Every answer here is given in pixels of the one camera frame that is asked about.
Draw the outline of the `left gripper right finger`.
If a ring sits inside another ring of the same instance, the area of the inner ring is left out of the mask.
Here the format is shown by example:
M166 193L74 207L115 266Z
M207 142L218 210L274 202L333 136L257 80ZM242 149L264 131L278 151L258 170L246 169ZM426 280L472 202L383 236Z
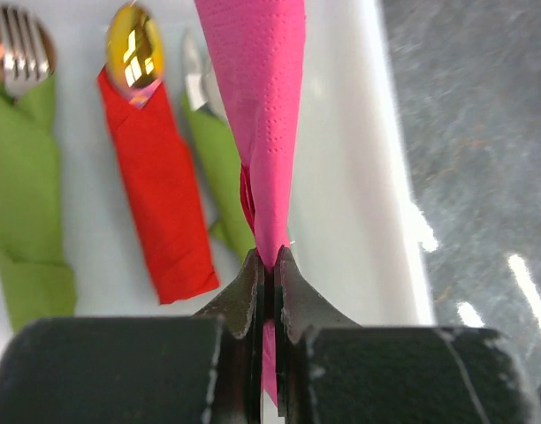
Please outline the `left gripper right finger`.
M469 327L364 327L301 275L274 269L278 412L289 423L537 423L508 339Z

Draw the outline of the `pink paper napkin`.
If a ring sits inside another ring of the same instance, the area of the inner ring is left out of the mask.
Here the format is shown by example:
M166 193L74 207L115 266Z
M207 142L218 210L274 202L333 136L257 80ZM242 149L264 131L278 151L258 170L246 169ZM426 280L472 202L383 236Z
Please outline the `pink paper napkin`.
M290 245L288 217L301 103L302 1L195 4L240 157L240 202L271 273Z

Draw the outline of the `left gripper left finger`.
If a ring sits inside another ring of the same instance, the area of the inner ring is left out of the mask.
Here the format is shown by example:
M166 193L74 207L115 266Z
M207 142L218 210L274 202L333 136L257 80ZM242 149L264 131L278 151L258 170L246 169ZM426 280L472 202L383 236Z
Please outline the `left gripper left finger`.
M0 360L0 423L258 423L265 268L196 314L53 318Z

